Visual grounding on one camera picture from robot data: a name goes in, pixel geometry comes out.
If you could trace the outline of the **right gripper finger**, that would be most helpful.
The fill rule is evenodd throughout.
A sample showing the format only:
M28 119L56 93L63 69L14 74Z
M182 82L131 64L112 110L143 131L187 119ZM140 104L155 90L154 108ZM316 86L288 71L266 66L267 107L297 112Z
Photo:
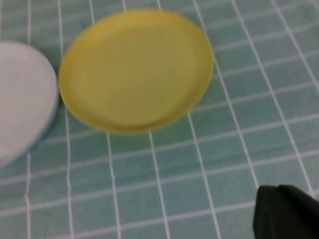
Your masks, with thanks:
M293 185L258 188L253 217L256 239L317 239L319 202Z

